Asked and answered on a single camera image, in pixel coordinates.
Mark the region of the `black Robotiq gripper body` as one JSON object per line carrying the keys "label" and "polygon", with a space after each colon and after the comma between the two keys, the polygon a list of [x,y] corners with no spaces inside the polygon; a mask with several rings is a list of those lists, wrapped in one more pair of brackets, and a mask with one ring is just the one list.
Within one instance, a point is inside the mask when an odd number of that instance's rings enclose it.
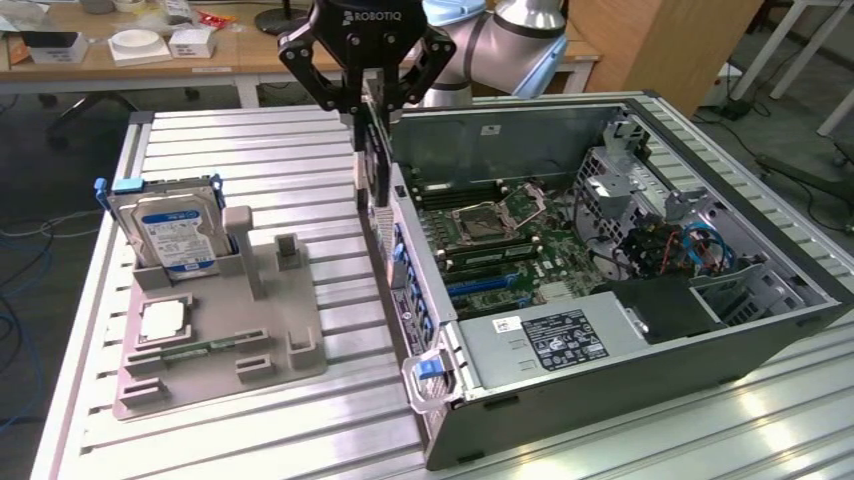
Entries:
{"label": "black Robotiq gripper body", "polygon": [[421,1],[316,1],[309,23],[348,71],[397,69],[429,27]]}

